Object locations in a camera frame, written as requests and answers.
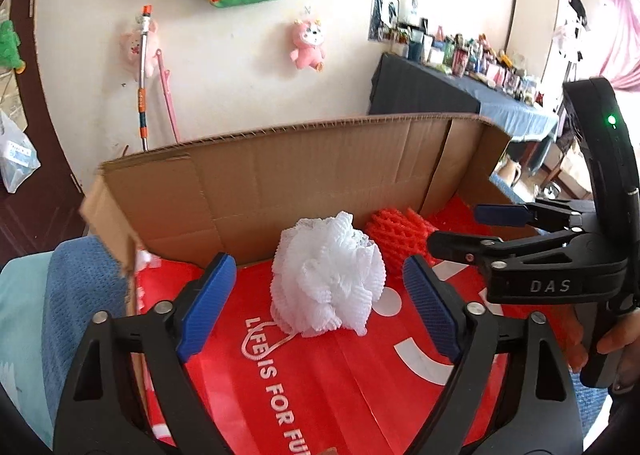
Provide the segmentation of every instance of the mop handle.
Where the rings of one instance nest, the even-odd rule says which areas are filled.
[[[138,81],[138,115],[140,116],[140,138],[142,139],[142,150],[149,151],[146,139],[148,130],[146,128],[146,91],[145,91],[145,61],[146,61],[146,39],[149,36],[149,25],[151,23],[151,6],[145,6],[142,11],[142,37],[140,38],[140,79]]]
[[[158,68],[160,69],[160,81],[162,82],[162,92],[164,93],[166,110],[169,112],[175,142],[180,143],[180,133],[178,133],[178,125],[175,121],[174,100],[171,97],[171,90],[169,89],[169,74],[171,74],[171,71],[164,68],[164,60],[162,59],[162,51],[160,49],[156,51],[156,56],[158,57]]]

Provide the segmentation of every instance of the human hand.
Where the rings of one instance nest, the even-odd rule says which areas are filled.
[[[575,315],[573,305],[559,306],[556,312],[566,334],[564,345],[561,345],[562,351],[572,370],[580,372],[589,359],[588,352],[582,345],[584,330]],[[640,378],[640,310],[623,316],[600,339],[596,348],[603,355],[624,349],[618,366],[618,382],[622,386],[633,385]]]

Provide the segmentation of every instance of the blue knitted fabric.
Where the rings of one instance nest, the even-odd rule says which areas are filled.
[[[492,174],[490,180],[514,204],[524,203],[511,187],[496,174]],[[604,405],[604,400],[607,397],[607,390],[583,387],[580,382],[580,375],[577,374],[572,374],[572,380],[574,382],[575,395],[578,398],[578,407],[580,408],[582,433],[587,435],[602,410],[602,405]]]
[[[42,371],[51,422],[76,349],[94,313],[125,313],[127,279],[97,237],[63,242],[53,252],[42,318]]]

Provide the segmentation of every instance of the pink stick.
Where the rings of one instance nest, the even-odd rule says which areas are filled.
[[[160,81],[162,82],[162,92],[164,93],[166,110],[169,112],[169,119],[171,120],[171,127],[174,130],[175,142],[180,143],[178,125],[175,121],[174,100],[171,97],[171,90],[169,89],[169,74],[171,74],[171,71],[164,68],[164,60],[162,59],[162,51],[160,49],[156,51],[156,56],[158,57],[158,68],[160,69]]]

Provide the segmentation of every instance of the white bath sponge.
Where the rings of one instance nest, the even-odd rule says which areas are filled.
[[[302,219],[285,229],[272,269],[271,316],[286,334],[312,337],[340,327],[367,333],[385,264],[378,246],[353,228],[353,215]]]

